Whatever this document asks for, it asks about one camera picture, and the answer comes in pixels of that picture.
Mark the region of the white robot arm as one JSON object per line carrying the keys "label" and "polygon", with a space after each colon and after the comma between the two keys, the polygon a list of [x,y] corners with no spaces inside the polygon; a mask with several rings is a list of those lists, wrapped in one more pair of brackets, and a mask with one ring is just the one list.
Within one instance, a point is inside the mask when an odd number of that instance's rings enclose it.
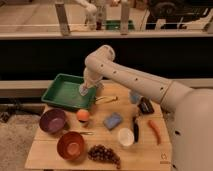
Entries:
{"label": "white robot arm", "polygon": [[172,164],[175,171],[213,171],[213,89],[180,82],[114,62],[115,51],[103,45],[85,58],[85,88],[109,78],[160,104],[174,115]]}

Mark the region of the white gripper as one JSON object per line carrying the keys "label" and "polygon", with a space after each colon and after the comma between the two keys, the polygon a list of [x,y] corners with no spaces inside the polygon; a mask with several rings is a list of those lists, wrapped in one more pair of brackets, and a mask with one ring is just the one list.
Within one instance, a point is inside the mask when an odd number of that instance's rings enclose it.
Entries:
{"label": "white gripper", "polygon": [[97,86],[100,83],[100,75],[88,68],[84,69],[83,72],[84,85],[87,88]]}

